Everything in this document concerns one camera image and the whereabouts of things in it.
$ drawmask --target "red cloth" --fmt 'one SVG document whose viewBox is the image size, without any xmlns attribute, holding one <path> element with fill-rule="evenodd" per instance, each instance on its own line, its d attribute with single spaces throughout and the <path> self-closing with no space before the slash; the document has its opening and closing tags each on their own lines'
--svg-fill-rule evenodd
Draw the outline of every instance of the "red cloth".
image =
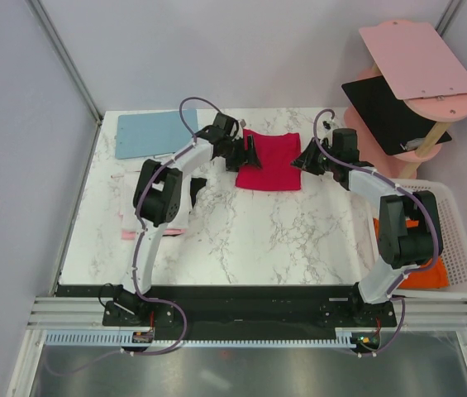
<svg viewBox="0 0 467 397">
<path fill-rule="evenodd" d="M 244 139 L 249 135 L 253 135 L 257 156 L 263 168 L 243 165 L 235 186 L 266 192 L 300 190 L 301 170 L 290 165 L 301 154 L 299 134 L 269 136 L 244 130 Z"/>
</svg>

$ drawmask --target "gray floor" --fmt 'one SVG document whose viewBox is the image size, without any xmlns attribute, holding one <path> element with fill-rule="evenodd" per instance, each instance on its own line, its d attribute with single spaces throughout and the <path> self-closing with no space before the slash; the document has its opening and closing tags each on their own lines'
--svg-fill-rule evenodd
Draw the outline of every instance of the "gray floor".
<svg viewBox="0 0 467 397">
<path fill-rule="evenodd" d="M 45 349 L 55 371 L 110 350 Z M 110 356 L 62 378 L 39 368 L 35 385 L 32 395 L 44 397 L 467 397 L 467 371 L 455 334 L 403 334 L 376 358 L 328 349 L 185 348 L 164 356 Z"/>
</svg>

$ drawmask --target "light blue cloth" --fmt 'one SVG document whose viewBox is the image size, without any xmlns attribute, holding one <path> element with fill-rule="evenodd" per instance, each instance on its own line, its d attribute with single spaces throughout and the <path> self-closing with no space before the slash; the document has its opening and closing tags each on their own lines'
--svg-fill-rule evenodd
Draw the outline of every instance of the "light blue cloth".
<svg viewBox="0 0 467 397">
<path fill-rule="evenodd" d="M 198 130 L 197 111 L 183 111 L 187 124 Z M 191 134 L 178 112 L 121 115 L 117 120 L 116 158 L 132 159 L 175 153 L 187 145 Z"/>
</svg>

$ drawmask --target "pink board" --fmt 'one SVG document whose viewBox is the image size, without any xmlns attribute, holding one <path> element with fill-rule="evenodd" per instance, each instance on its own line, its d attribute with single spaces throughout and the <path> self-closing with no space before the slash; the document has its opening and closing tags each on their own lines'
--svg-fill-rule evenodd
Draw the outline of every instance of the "pink board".
<svg viewBox="0 0 467 397">
<path fill-rule="evenodd" d="M 429 23 L 384 23 L 360 34 L 397 99 L 467 93 L 465 67 Z"/>
</svg>

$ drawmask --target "red fabric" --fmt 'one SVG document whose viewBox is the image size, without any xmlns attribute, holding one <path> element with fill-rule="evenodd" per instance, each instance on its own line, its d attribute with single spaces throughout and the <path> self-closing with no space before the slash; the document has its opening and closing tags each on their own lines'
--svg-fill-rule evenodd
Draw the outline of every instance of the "red fabric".
<svg viewBox="0 0 467 397">
<path fill-rule="evenodd" d="M 300 190 L 301 170 L 290 165 L 301 154 L 299 134 L 269 136 L 244 130 L 244 138 L 249 135 L 253 135 L 257 156 L 263 168 L 243 165 L 235 186 L 265 192 Z"/>
</svg>

